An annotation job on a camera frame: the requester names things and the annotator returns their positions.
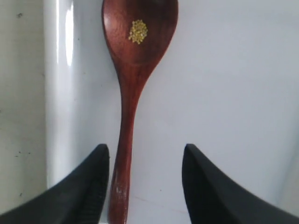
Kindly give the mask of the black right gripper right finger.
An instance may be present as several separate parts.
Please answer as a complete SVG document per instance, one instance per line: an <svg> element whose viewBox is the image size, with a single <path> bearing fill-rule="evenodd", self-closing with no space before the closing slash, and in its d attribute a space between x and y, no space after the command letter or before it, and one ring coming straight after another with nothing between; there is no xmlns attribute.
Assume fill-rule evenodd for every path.
<svg viewBox="0 0 299 224"><path fill-rule="evenodd" d="M194 144L182 162L185 202L193 224L297 224L299 218L234 182Z"/></svg>

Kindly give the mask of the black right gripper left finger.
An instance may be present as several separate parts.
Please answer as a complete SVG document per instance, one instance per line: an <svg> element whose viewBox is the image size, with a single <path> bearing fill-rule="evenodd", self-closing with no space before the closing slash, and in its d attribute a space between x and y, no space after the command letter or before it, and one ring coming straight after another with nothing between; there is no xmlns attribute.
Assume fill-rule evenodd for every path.
<svg viewBox="0 0 299 224"><path fill-rule="evenodd" d="M99 144L68 176L0 216L2 224L97 224L109 177L109 150Z"/></svg>

